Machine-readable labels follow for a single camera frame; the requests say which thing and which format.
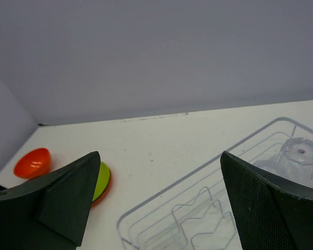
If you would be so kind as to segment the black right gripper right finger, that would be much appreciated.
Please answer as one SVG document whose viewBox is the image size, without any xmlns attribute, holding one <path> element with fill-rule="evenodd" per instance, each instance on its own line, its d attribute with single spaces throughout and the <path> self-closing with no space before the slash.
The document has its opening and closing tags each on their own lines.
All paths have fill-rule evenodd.
<svg viewBox="0 0 313 250">
<path fill-rule="evenodd" d="M 313 189 L 223 152 L 221 170 L 243 249 L 313 249 Z"/>
</svg>

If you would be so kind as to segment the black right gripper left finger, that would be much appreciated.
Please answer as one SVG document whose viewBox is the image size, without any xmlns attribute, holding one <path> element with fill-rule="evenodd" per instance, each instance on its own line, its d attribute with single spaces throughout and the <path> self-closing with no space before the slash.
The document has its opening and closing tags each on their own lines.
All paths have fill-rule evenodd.
<svg viewBox="0 0 313 250">
<path fill-rule="evenodd" d="M 80 247 L 100 164 L 95 151 L 23 184 L 0 185 L 0 249 Z"/>
</svg>

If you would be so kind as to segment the orange plastic plate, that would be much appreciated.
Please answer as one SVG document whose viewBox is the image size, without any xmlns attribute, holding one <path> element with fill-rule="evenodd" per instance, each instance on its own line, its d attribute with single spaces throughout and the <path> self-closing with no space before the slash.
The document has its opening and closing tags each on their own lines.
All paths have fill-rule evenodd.
<svg viewBox="0 0 313 250">
<path fill-rule="evenodd" d="M 96 206 L 98 203 L 100 203 L 106 196 L 107 194 L 109 193 L 110 191 L 110 188 L 112 186 L 112 179 L 109 180 L 108 184 L 107 184 L 107 187 L 106 189 L 103 191 L 103 193 L 96 199 L 92 202 L 92 205 L 91 207 L 94 207 Z"/>
</svg>

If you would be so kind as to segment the orange plastic bowl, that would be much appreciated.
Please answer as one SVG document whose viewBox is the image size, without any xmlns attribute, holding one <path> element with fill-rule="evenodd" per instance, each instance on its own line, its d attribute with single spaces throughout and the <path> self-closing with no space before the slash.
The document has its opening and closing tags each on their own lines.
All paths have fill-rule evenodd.
<svg viewBox="0 0 313 250">
<path fill-rule="evenodd" d="M 47 148 L 37 148 L 25 154 L 15 164 L 14 175 L 22 179 L 34 179 L 48 174 L 51 169 L 51 154 Z"/>
</svg>

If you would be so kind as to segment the green plastic plate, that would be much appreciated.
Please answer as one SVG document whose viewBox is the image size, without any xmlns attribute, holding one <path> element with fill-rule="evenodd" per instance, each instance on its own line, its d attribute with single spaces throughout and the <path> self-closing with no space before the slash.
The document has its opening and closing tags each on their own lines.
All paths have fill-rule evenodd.
<svg viewBox="0 0 313 250">
<path fill-rule="evenodd" d="M 104 162 L 101 162 L 100 171 L 98 175 L 97 184 L 95 186 L 95 191 L 93 195 L 93 200 L 96 200 L 106 189 L 109 180 L 112 178 L 111 170 L 108 165 Z"/>
</svg>

